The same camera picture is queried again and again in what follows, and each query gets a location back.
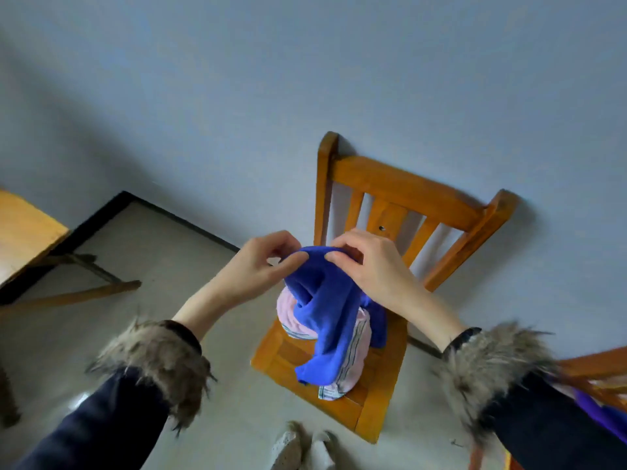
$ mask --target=blue towel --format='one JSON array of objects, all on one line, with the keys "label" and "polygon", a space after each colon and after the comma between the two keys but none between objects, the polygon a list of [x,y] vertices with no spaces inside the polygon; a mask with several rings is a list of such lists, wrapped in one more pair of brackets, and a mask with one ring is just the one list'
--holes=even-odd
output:
[{"label": "blue towel", "polygon": [[371,300],[340,268],[324,258],[335,247],[313,245],[301,251],[309,259],[285,278],[285,285],[297,300],[296,319],[318,333],[313,358],[296,368],[298,380],[306,384],[327,386],[337,378],[348,352],[359,307],[370,314],[370,345],[386,344],[388,322],[383,307]]}]

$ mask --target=tiled floor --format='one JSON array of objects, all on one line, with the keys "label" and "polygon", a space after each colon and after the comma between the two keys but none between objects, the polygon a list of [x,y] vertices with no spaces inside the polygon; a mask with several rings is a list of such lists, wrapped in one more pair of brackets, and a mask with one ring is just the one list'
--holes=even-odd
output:
[{"label": "tiled floor", "polygon": [[[0,321],[0,356],[23,413],[0,431],[0,467],[24,454],[98,383],[83,370],[107,340],[132,318],[171,317],[233,252],[160,213],[132,204],[80,252],[123,279],[141,279],[135,291],[103,300],[13,314]],[[97,286],[100,280],[62,266],[25,298]],[[433,358],[408,347],[385,425],[376,446],[367,444],[286,389],[253,371],[249,360],[275,314],[280,288],[224,316],[202,343],[219,379],[202,414],[179,438],[166,430],[145,468],[263,470],[273,439],[286,420],[309,431],[329,429],[344,447],[344,469],[460,470],[468,465],[469,439],[451,415]],[[498,449],[484,463],[500,468]]]}]

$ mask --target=jacket sleeve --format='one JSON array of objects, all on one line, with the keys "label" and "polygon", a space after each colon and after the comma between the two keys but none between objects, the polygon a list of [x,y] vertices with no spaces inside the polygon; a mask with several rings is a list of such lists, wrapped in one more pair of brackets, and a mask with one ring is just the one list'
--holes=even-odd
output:
[{"label": "jacket sleeve", "polygon": [[17,469],[139,469],[169,415],[177,431],[191,424],[213,378],[198,340],[173,321],[134,323],[88,371],[109,378]]},{"label": "jacket sleeve", "polygon": [[550,385],[560,369],[542,333],[471,328],[444,351],[444,393],[475,442],[494,433],[525,470],[619,469],[627,446]]}]

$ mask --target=fur cuff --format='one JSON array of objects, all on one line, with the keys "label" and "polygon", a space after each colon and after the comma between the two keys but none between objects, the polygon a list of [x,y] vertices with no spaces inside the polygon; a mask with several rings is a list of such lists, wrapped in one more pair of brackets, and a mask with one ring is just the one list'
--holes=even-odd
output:
[{"label": "fur cuff", "polygon": [[170,404],[175,430],[189,427],[200,411],[203,394],[209,393],[211,366],[207,359],[175,332],[156,321],[137,321],[100,353],[88,372],[114,373],[135,367],[141,378],[152,381]]},{"label": "fur cuff", "polygon": [[444,393],[464,427],[479,444],[491,433],[480,423],[482,411],[506,395],[529,372],[557,375],[558,366],[537,332],[517,323],[481,332],[444,358]]}]

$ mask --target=wooden table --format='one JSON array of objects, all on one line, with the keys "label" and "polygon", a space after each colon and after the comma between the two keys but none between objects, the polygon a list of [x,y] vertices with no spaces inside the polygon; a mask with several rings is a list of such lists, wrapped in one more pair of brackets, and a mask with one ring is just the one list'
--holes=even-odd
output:
[{"label": "wooden table", "polygon": [[[37,308],[79,303],[94,298],[136,290],[139,280],[123,282],[96,265],[96,256],[64,254],[49,256],[70,230],[24,199],[0,190],[0,288],[30,267],[76,264],[109,284],[89,290],[19,301],[0,306],[0,319],[8,314]],[[0,417],[5,427],[15,424],[20,415],[12,395],[9,378],[0,364]]]}]

